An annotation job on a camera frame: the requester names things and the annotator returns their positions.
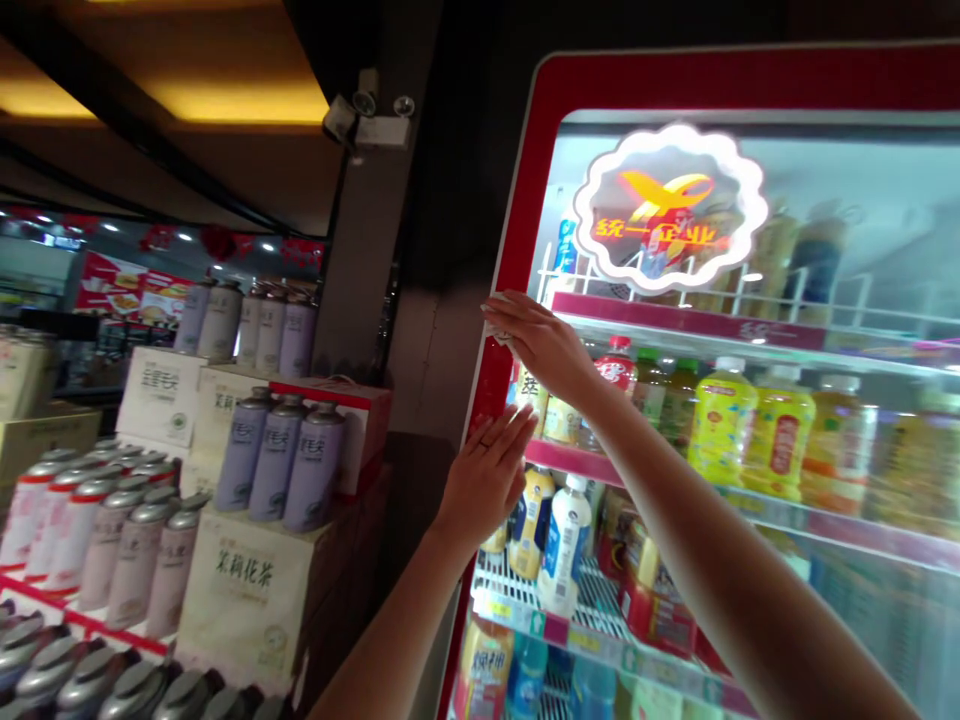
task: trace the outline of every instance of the hand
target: hand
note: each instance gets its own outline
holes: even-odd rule
[[[464,444],[450,466],[433,528],[470,552],[493,535],[520,500],[526,481],[523,451],[533,437],[532,407],[507,407],[496,422],[488,418]]]
[[[586,348],[567,323],[530,296],[507,290],[510,302],[487,298],[483,316],[513,336],[520,361],[551,395],[581,412],[600,386],[606,385]]]

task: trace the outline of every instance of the refrigerator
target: refrigerator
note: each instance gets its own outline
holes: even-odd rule
[[[551,55],[492,287],[571,323],[929,720],[960,712],[958,62],[950,42]],[[438,716],[758,717],[589,429],[487,337],[465,425],[514,399],[546,419],[540,510],[588,483],[576,606],[547,612],[516,571],[549,542],[522,532],[528,497],[463,578]]]

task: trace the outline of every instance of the red refrigerator frame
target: red refrigerator frame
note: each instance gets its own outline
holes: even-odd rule
[[[960,43],[755,46],[554,54],[535,70],[493,290],[525,292],[560,124],[576,110],[960,110]],[[513,357],[484,341],[468,426],[503,411]],[[447,716],[470,606],[463,576],[438,718]]]

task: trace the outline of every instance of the illuminated logo sign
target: illuminated logo sign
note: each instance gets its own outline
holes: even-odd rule
[[[750,255],[768,212],[762,179],[726,135],[635,132],[591,163],[575,241],[601,276],[640,293],[704,287]]]

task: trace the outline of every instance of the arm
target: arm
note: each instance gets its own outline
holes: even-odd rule
[[[537,419],[529,408],[514,413],[516,408],[508,407],[464,444],[436,519],[309,720],[406,720],[464,567],[523,492],[521,459]]]
[[[763,717],[918,718],[846,627],[526,295],[487,300],[520,359],[582,414],[678,590]]]

